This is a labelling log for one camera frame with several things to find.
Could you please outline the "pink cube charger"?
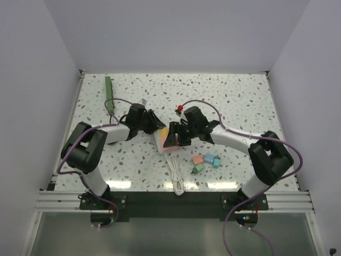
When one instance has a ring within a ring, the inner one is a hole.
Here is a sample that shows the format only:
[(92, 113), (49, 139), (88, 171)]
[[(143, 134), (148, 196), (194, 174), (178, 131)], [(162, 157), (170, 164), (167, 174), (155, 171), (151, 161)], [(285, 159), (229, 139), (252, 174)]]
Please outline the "pink cube charger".
[(167, 138), (166, 136), (163, 136), (162, 143), (161, 143), (163, 154), (170, 153), (170, 152), (173, 152), (173, 151), (179, 149), (179, 145), (171, 146), (171, 147), (165, 147), (164, 143), (166, 142), (166, 138)]

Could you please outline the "salmon plug cube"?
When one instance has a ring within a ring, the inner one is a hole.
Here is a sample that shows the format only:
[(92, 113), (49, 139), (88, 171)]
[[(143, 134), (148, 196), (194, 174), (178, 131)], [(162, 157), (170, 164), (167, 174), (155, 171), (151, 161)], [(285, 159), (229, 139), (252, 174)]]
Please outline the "salmon plug cube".
[(203, 159), (202, 155), (195, 155), (191, 158), (191, 162), (194, 165), (199, 165), (199, 164), (202, 164), (204, 162), (204, 159)]

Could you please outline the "green plug cube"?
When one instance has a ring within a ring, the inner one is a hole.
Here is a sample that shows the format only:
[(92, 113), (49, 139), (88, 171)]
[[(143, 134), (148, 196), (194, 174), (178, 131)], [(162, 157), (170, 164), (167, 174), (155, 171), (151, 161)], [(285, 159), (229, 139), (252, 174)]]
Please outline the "green plug cube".
[(198, 164), (192, 168), (191, 174), (197, 175), (204, 169), (202, 164)]

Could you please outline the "blue plug cube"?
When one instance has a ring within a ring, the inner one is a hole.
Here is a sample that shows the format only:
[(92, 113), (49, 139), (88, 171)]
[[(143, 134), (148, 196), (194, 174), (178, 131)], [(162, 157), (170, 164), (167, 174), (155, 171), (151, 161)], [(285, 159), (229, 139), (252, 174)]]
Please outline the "blue plug cube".
[(214, 154), (207, 153), (204, 156), (204, 162), (213, 165), (215, 157), (216, 156)]

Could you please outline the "teal plug cube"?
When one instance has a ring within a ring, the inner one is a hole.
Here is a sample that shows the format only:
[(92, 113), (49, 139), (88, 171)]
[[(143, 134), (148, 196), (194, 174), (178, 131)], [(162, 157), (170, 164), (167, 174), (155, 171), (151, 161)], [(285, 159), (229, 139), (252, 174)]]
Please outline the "teal plug cube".
[(221, 158), (218, 156), (215, 156), (213, 163), (212, 163), (213, 168), (215, 168), (215, 169), (219, 168), (220, 163), (221, 163)]

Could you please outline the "green power strip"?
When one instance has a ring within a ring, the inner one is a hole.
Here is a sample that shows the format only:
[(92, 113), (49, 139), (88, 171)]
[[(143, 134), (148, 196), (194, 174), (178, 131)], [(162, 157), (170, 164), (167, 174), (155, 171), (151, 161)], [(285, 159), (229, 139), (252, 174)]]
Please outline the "green power strip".
[(111, 82), (111, 77), (105, 77), (105, 94), (106, 94), (106, 106), (110, 113), (114, 113), (115, 107), (113, 103), (113, 87)]

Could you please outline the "yellow plug cube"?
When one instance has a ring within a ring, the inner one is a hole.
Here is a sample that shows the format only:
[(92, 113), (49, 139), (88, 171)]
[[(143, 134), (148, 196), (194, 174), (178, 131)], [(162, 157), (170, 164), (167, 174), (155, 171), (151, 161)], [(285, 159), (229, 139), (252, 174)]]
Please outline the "yellow plug cube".
[(159, 136), (162, 140), (165, 140), (168, 136), (169, 129), (167, 127), (162, 128), (159, 130)]

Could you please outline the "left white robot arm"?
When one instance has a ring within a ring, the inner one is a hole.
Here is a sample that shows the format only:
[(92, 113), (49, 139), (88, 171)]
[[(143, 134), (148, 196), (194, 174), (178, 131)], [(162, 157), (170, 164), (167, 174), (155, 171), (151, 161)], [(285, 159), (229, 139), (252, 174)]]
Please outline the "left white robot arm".
[(105, 209), (110, 204), (110, 187), (99, 171), (104, 146), (131, 140), (140, 131), (153, 134), (165, 127), (153, 110), (139, 103), (132, 104), (128, 113), (113, 124), (91, 126), (79, 122), (62, 148), (58, 174), (78, 175), (92, 195), (92, 204)]

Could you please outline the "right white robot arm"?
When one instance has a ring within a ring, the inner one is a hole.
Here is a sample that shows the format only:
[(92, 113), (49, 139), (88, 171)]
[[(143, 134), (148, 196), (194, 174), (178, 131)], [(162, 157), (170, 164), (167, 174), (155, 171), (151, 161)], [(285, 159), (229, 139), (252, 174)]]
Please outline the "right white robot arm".
[(272, 187), (290, 169), (294, 160), (278, 136), (267, 131), (264, 134), (247, 134), (224, 127), (220, 121), (209, 121), (197, 106), (184, 109), (178, 106), (178, 122), (170, 122), (168, 136), (163, 147), (185, 147), (194, 138), (212, 145), (223, 145), (249, 156), (254, 175), (238, 190), (238, 205), (245, 210), (256, 204), (256, 196)]

